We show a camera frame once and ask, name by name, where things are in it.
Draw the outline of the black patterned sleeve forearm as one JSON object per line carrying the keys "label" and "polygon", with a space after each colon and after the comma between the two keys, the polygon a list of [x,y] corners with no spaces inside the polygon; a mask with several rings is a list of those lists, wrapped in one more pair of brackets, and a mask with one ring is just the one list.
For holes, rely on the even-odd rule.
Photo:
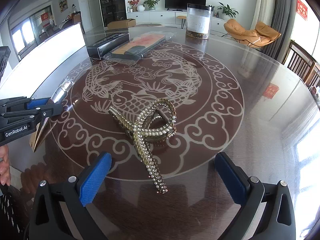
{"label": "black patterned sleeve forearm", "polygon": [[29,239],[29,217],[7,185],[1,185],[1,239]]}

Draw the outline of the person's left hand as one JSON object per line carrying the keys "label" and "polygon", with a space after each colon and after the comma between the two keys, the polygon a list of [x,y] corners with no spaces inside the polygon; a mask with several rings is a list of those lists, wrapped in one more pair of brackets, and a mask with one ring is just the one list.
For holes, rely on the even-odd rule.
{"label": "person's left hand", "polygon": [[1,185],[10,186],[11,174],[10,174],[10,160],[9,160],[9,148],[7,145],[0,147],[0,173],[1,173]]}

